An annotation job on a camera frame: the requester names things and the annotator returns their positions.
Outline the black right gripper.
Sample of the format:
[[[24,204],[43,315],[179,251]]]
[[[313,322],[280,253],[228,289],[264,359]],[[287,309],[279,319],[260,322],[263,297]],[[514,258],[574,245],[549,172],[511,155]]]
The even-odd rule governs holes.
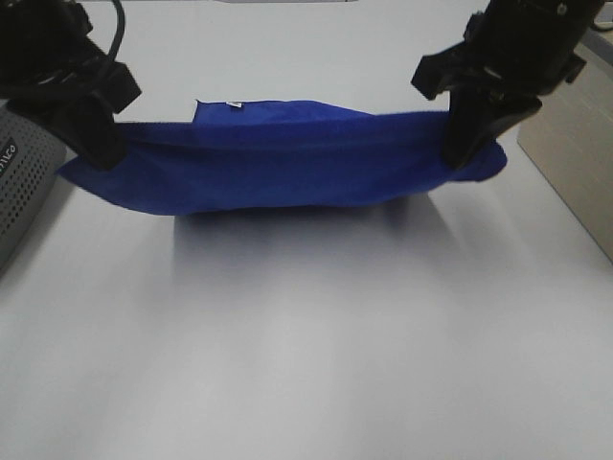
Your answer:
[[[573,82],[585,66],[575,49],[598,13],[597,1],[491,1],[462,42],[422,57],[413,86],[429,101],[450,94],[443,161],[463,168],[539,111],[538,96]]]

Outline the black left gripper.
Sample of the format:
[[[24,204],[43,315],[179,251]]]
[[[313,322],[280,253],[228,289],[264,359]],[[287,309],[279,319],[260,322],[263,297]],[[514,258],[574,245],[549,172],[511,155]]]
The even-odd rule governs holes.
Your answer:
[[[116,29],[107,51],[78,1],[1,3],[1,98],[9,110],[44,130],[98,170],[125,159],[114,116],[142,91],[117,60],[125,35],[125,10],[111,3]]]

